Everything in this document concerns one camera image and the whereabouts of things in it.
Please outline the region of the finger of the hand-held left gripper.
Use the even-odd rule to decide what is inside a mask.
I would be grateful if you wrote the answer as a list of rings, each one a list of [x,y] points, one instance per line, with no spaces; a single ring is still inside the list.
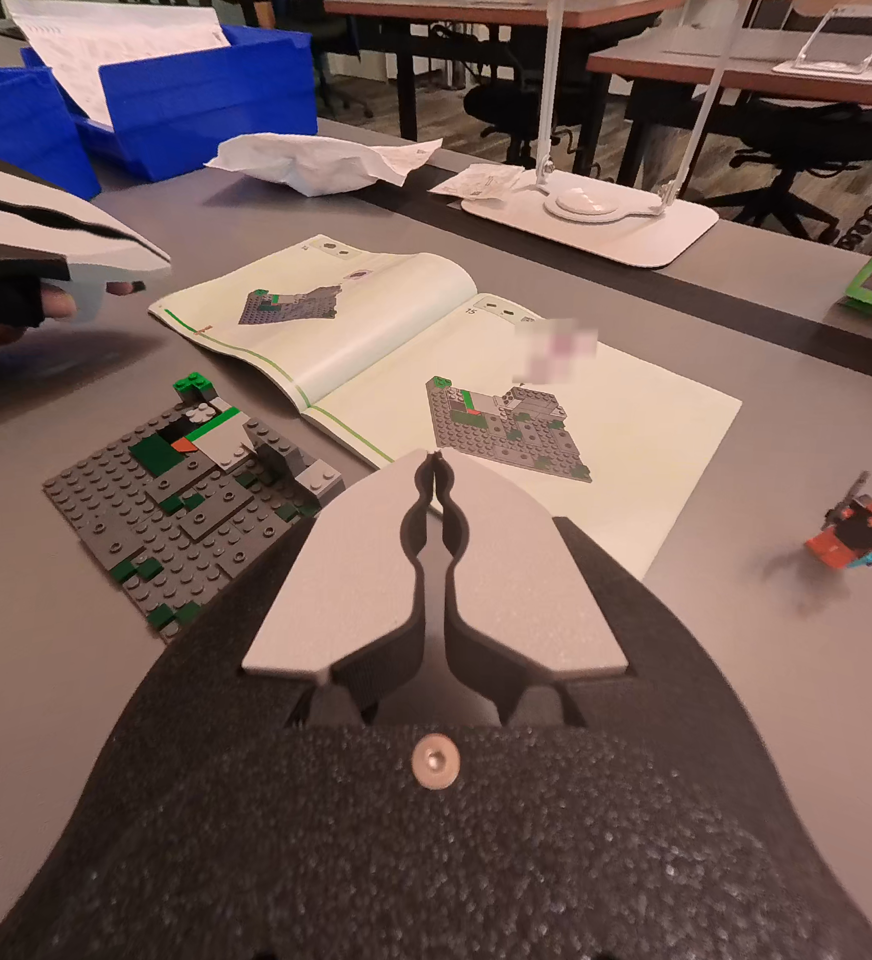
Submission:
[[[100,237],[147,239],[92,202],[0,159],[0,212],[57,230],[82,231]]]
[[[171,272],[169,255],[148,239],[146,244],[138,244],[122,237],[56,229],[2,212],[0,259],[64,261],[70,281],[57,286],[75,300],[78,321],[95,318],[107,283],[145,282]]]

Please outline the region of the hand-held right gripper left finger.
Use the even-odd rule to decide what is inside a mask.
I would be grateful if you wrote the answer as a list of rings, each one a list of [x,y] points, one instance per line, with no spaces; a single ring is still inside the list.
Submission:
[[[242,661],[304,683],[294,726],[370,724],[419,672],[432,455],[414,450],[323,508]]]

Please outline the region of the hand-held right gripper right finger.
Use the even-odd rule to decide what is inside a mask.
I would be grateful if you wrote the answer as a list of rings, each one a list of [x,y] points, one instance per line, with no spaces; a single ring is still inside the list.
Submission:
[[[549,511],[453,448],[438,453],[444,649],[452,674],[506,725],[527,690],[617,679],[629,661]]]

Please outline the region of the grey brick baseplate build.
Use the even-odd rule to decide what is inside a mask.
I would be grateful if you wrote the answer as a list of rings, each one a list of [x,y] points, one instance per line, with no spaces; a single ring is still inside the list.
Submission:
[[[177,403],[43,490],[107,578],[169,642],[346,483],[199,372]]]

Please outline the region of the instruction booklet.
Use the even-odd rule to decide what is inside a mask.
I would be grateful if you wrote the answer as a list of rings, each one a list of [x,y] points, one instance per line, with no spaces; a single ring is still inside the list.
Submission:
[[[741,402],[597,344],[554,386],[516,381],[541,317],[453,261],[317,235],[168,294],[154,318],[247,363],[372,469],[451,448],[573,521],[643,579]]]

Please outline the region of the orange toy minifigure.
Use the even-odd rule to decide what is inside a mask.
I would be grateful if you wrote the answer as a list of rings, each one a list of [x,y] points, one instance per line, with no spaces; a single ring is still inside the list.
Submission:
[[[826,512],[822,530],[804,543],[816,559],[834,570],[872,567],[872,496],[863,492],[866,470]]]

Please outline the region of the person's left hand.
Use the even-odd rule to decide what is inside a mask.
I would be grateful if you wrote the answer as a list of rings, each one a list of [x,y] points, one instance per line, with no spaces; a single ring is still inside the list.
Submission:
[[[142,281],[109,282],[105,287],[107,294],[118,297],[129,296],[145,289],[145,283]],[[46,319],[68,321],[77,313],[78,307],[73,297],[52,284],[42,284],[41,301],[43,316]],[[15,344],[26,332],[25,328],[0,324],[0,349]]]

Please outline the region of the blue plastic bin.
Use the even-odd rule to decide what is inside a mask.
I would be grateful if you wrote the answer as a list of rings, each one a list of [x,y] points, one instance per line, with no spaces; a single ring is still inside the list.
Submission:
[[[102,190],[47,67],[0,67],[0,160],[87,201]]]
[[[196,171],[242,135],[318,132],[311,36],[224,26],[229,46],[106,65],[112,130],[60,90],[82,147],[146,183]]]

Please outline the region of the white paper sheet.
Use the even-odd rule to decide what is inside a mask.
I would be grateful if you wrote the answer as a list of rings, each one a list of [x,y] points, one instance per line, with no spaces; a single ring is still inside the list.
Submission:
[[[212,6],[8,1],[4,7],[89,121],[107,129],[101,67],[229,45]]]

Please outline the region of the crumpled white paper bag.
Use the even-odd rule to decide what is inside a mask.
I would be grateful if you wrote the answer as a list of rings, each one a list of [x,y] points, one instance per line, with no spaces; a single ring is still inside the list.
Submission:
[[[442,139],[406,146],[370,146],[305,134],[256,133],[230,138],[205,164],[288,186],[308,197],[342,194],[382,182],[403,186],[442,148]]]

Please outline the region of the white lamp base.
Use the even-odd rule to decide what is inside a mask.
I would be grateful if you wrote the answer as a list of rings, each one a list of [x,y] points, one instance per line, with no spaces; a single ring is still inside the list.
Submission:
[[[734,18],[725,31],[706,95],[674,179],[662,196],[579,174],[554,172],[550,162],[565,3],[547,4],[547,35],[538,120],[535,176],[499,198],[465,198],[462,209],[526,234],[626,266],[668,266],[716,223],[715,213],[679,199],[713,106],[719,102],[730,53],[746,17],[748,2],[732,2]]]

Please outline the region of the small paper slip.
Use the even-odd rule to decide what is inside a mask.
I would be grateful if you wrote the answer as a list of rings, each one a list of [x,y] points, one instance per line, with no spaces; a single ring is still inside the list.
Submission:
[[[460,200],[497,201],[512,193],[526,173],[512,165],[474,163],[430,187],[428,192]]]

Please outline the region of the black office chair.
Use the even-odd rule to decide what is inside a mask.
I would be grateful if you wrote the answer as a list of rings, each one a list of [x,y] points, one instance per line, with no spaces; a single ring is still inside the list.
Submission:
[[[768,186],[708,198],[704,205],[740,209],[734,221],[757,228],[775,218],[789,234],[807,240],[810,235],[802,220],[808,218],[824,224],[819,238],[833,243],[838,219],[792,188],[802,173],[827,179],[872,162],[872,106],[854,102],[783,106],[752,100],[741,111],[738,136],[744,147],[730,167],[754,163],[770,165],[778,173]]]
[[[562,137],[572,138],[570,129],[579,127],[577,143],[569,142],[574,155],[572,171],[588,176],[595,162],[595,150],[609,103],[610,77],[588,75],[585,81],[561,82],[557,88],[551,145]],[[540,88],[515,80],[492,79],[468,90],[463,99],[465,113],[485,122],[483,136],[503,134],[510,138],[505,163],[531,170],[536,166],[532,144],[538,138]]]

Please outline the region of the clear acrylic stand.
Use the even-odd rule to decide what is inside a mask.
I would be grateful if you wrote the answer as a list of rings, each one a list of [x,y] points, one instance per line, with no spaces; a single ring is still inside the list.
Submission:
[[[798,54],[775,65],[774,73],[872,83],[872,35],[836,30],[841,22],[872,21],[872,1],[794,2],[793,10],[818,23]]]

